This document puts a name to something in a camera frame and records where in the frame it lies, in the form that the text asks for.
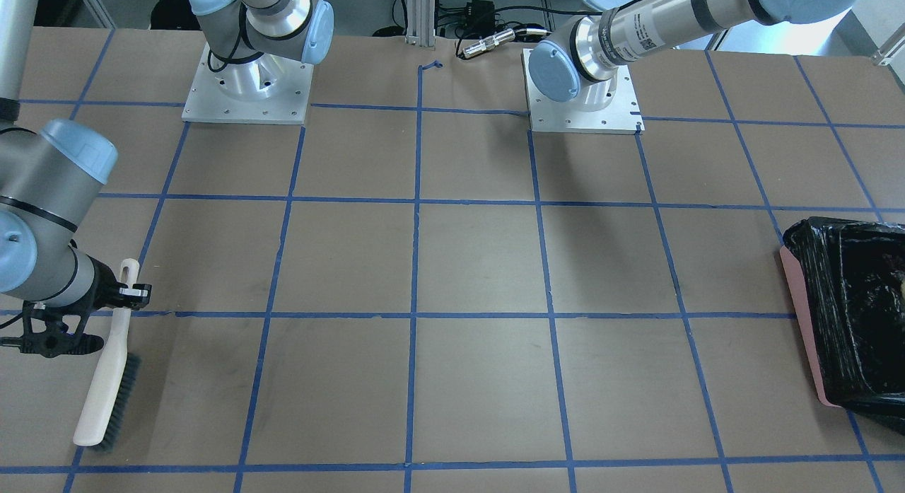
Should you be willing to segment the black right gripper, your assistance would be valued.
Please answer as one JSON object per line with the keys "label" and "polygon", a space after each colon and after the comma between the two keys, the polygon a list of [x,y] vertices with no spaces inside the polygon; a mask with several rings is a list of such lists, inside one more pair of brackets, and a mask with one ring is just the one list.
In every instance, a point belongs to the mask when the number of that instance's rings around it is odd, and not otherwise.
{"label": "black right gripper", "polygon": [[152,284],[120,284],[107,265],[92,257],[77,259],[76,274],[88,275],[88,286],[77,288],[71,303],[25,301],[22,310],[11,322],[23,322],[21,336],[4,336],[2,345],[18,349],[23,354],[38,354],[45,358],[61,355],[87,355],[103,348],[104,339],[86,334],[91,313],[103,307],[145,309],[150,303]]}

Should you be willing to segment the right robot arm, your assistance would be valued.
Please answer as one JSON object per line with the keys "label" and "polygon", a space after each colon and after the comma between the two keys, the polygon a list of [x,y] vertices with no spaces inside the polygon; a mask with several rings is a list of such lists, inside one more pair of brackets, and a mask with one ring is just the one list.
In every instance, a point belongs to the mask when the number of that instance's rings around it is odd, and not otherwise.
{"label": "right robot arm", "polygon": [[[100,351],[88,335],[91,313],[142,309],[149,284],[123,282],[74,243],[82,219],[117,161],[116,147],[74,120],[50,120],[38,132],[19,127],[19,94],[38,0],[2,0],[2,293],[22,301],[22,335],[3,346],[47,358]],[[319,64],[335,32],[327,0],[185,0],[208,45],[207,66],[227,95],[246,71],[259,87],[277,83],[276,58]]]}

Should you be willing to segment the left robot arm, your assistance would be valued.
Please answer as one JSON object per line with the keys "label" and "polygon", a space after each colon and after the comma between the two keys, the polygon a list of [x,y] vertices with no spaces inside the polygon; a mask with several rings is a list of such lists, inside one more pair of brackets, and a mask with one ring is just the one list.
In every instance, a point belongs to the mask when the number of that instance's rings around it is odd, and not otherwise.
{"label": "left robot arm", "polygon": [[859,0],[633,0],[599,15],[575,15],[534,46],[526,79],[553,102],[575,100],[618,68],[710,33],[755,21],[818,23]]}

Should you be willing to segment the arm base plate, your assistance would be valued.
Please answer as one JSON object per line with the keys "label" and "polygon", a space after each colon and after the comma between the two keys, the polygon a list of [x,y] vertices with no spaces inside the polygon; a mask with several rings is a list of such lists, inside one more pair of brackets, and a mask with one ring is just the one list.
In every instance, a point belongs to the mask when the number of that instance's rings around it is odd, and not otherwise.
{"label": "arm base plate", "polygon": [[530,53],[522,51],[522,64],[534,132],[636,134],[646,129],[629,67],[621,66],[611,79],[586,87],[575,100],[558,103],[531,81]]}
{"label": "arm base plate", "polygon": [[220,61],[204,46],[183,112],[185,122],[304,125],[315,67],[272,54],[248,64]]}

